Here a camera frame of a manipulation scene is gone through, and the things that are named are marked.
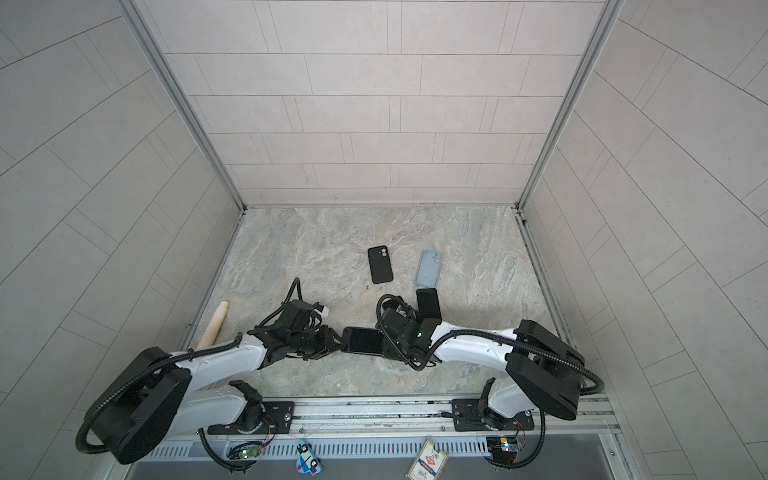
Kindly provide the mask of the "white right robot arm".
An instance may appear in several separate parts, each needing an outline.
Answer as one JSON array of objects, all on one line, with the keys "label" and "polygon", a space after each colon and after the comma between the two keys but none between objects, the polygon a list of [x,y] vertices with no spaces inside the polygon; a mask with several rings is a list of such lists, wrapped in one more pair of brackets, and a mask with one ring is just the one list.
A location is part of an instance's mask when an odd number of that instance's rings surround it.
[{"label": "white right robot arm", "polygon": [[387,306],[378,309],[377,329],[396,357],[414,370],[432,362],[462,362],[505,372],[483,395],[485,407],[503,418],[537,408],[572,421],[580,397],[603,389],[577,350],[532,320],[513,329],[479,330],[418,320],[414,311]]}]

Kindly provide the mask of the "purple-edged phone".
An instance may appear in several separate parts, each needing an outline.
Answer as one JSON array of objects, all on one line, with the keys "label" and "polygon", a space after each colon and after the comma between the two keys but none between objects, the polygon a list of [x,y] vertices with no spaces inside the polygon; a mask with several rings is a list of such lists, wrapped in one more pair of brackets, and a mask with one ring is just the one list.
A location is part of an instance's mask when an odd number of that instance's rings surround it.
[{"label": "purple-edged phone", "polygon": [[341,351],[350,354],[378,356],[383,353],[383,334],[375,328],[345,327]]}]

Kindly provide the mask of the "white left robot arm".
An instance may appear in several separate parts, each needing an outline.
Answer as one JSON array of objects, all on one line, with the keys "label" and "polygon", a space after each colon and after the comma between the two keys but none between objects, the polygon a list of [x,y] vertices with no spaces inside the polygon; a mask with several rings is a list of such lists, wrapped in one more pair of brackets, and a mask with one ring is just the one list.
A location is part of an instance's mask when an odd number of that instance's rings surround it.
[{"label": "white left robot arm", "polygon": [[260,398],[237,380],[289,355],[318,360],[342,346],[341,336],[321,324],[299,329],[255,327],[234,340],[199,350],[140,352],[93,402],[76,437],[88,455],[110,453],[133,463],[166,437],[211,425],[235,423]]}]

